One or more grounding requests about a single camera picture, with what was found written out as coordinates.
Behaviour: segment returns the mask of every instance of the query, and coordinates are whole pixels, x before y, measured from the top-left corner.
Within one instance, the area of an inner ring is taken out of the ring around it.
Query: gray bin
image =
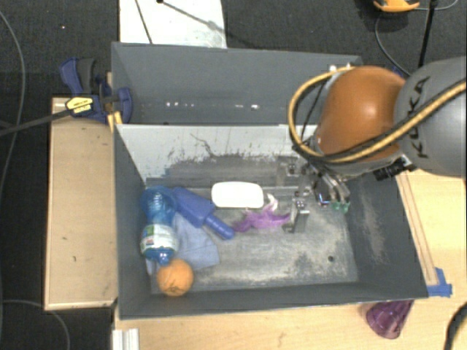
[[[311,206],[303,233],[213,236],[221,264],[196,272],[184,297],[159,293],[139,253],[145,224],[139,197],[154,184],[208,198],[215,182],[256,182],[287,211],[298,183],[284,175],[283,164],[300,160],[285,125],[287,103],[302,82],[348,62],[360,60],[113,44],[114,87],[129,86],[135,102],[131,124],[115,133],[121,319],[427,297],[397,184],[372,175],[348,183],[347,214]],[[242,214],[216,215],[231,223]]]

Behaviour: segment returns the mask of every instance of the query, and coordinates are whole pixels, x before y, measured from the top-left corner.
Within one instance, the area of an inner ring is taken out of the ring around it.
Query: plastic water bottle
[[[141,206],[147,225],[141,236],[141,253],[160,265],[168,265],[178,250],[179,241],[172,227],[177,200],[166,187],[151,187],[144,191]]]

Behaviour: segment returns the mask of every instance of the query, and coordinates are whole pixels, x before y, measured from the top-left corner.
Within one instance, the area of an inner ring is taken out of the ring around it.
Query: wooden table
[[[54,111],[63,107],[54,99]],[[70,117],[52,125],[45,308],[110,306],[117,297],[112,203],[112,144],[107,127]],[[442,349],[447,324],[467,301],[466,189],[459,179],[404,174],[399,179],[419,253],[453,285],[451,298],[418,300],[400,338],[375,335],[365,306],[120,321],[139,329],[140,349]],[[417,225],[420,215],[422,228]],[[431,253],[427,253],[424,235]],[[467,349],[464,324],[454,349]]]

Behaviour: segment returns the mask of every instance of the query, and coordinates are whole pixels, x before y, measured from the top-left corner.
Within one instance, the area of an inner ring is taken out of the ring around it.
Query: light blue cloth
[[[194,271],[220,263],[217,246],[203,228],[194,227],[179,213],[175,214],[172,225],[179,240],[176,258],[187,262]],[[150,276],[158,268],[156,261],[146,260],[146,269]]]

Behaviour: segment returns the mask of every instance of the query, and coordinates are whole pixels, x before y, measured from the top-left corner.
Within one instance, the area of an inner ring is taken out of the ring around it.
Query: orange ball
[[[159,289],[168,296],[179,297],[190,290],[193,284],[193,270],[181,259],[173,259],[169,265],[159,268],[156,275]]]

